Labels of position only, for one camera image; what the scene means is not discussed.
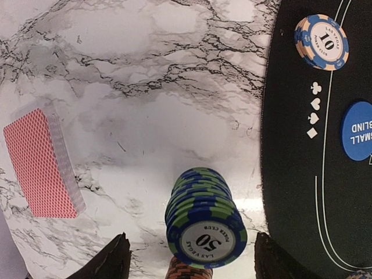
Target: heart symbol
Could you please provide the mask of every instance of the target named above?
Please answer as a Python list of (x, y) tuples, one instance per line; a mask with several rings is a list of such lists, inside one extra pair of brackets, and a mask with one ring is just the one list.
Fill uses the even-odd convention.
[(314, 110), (320, 110), (320, 99), (319, 98), (315, 98), (313, 100), (313, 102), (311, 102)]
[(312, 114), (310, 114), (310, 116), (307, 119), (310, 120), (310, 124), (311, 125), (314, 125), (315, 123), (317, 123), (319, 121), (319, 117), (318, 117), (318, 115), (315, 112), (313, 112)]
[(317, 83), (316, 81), (313, 83), (313, 86), (311, 86), (311, 89), (313, 90), (313, 94), (314, 95), (317, 95), (318, 93), (321, 92), (321, 86), (319, 85), (319, 83)]
[(372, 105), (354, 103), (346, 112), (342, 123), (342, 145), (354, 161), (362, 161), (372, 153)]

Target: deck of cards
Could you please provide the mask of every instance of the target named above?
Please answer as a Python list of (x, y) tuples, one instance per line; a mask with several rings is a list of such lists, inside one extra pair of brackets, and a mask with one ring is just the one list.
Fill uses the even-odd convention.
[(35, 217), (76, 218), (84, 211), (57, 114), (38, 108), (4, 128), (18, 181)]

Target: black felt mat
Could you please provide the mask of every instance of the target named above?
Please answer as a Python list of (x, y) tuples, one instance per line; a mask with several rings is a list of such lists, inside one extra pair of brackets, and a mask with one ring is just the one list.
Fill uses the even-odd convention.
[[(331, 73), (312, 69), (294, 44), (294, 29), (305, 16), (323, 13), (335, 18), (349, 39), (347, 64), (332, 76), (327, 137), (323, 151)], [(263, 102), (262, 175), (270, 235), (307, 269), (323, 278), (346, 278), (353, 266), (372, 266), (372, 165), (350, 160), (339, 138), (345, 110), (356, 100), (372, 102), (372, 2), (367, 0), (282, 0), (270, 50)], [(317, 82), (322, 92), (313, 95)], [(311, 102), (320, 98), (320, 110)], [(309, 123), (311, 113), (319, 121)], [(318, 134), (307, 135), (312, 127)], [(317, 224), (315, 182), (319, 198), (321, 242)]]

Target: stack of poker chips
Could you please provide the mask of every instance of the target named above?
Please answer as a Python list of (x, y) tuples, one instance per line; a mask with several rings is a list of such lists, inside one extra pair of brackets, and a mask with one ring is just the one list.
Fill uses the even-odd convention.
[(196, 269), (173, 257), (165, 279), (212, 279), (212, 269)]
[(173, 255), (198, 269), (234, 261), (247, 233), (225, 179), (205, 167), (185, 171), (166, 208), (167, 240)]
[(349, 57), (344, 30), (326, 15), (312, 15), (301, 20), (295, 29), (295, 43), (303, 60), (317, 69), (339, 70)]

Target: white marble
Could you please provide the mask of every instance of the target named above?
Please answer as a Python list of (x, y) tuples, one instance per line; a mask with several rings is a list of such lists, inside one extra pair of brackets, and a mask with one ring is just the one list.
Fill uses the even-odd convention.
[(131, 278), (164, 278), (164, 210), (187, 168), (229, 183), (250, 236), (214, 278), (255, 278), (266, 230), (261, 100), (279, 0), (1, 0), (0, 127), (32, 102), (61, 120), (87, 210), (33, 218), (0, 136), (0, 207), (35, 279), (66, 278), (127, 234)]

